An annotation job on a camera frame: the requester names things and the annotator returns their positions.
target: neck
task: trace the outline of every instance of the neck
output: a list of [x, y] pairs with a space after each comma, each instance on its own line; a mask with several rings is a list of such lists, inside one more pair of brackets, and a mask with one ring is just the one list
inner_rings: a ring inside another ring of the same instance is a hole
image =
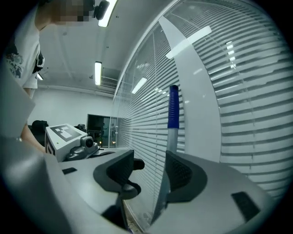
[[43, 6], [39, 6], [36, 13], [35, 25], [36, 28], [41, 31], [46, 26], [52, 23], [52, 7], [51, 4], [45, 4]]

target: person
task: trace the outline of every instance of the person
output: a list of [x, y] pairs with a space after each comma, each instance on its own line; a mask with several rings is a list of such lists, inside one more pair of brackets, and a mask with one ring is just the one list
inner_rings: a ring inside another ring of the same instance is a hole
[[[3, 62], [29, 96], [38, 87], [37, 75], [45, 61], [40, 50], [40, 32], [51, 24], [85, 21], [94, 4], [94, 0], [41, 0], [22, 21], [4, 52]], [[35, 139], [27, 123], [21, 138], [45, 153], [45, 147]]]

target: white wall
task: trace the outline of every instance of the white wall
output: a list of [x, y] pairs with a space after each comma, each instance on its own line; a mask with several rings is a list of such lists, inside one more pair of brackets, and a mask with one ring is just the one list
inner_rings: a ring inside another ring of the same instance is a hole
[[28, 124], [45, 120], [50, 126], [68, 123], [73, 126], [87, 124], [87, 115], [111, 116], [112, 98], [74, 91], [37, 89], [36, 103]]

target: white t-shirt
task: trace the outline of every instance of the white t-shirt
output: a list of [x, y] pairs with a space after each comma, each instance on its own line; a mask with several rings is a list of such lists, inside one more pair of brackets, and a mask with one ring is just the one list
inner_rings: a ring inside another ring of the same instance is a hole
[[4, 54], [4, 67], [23, 88], [37, 89], [37, 72], [33, 74], [40, 54], [39, 30], [35, 25], [37, 7], [22, 21]]

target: blue handle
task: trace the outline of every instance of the blue handle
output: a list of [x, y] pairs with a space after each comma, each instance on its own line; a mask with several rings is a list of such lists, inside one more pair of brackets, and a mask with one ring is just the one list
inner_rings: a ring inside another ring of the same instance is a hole
[[178, 86], [170, 87], [168, 128], [179, 128], [179, 93]]

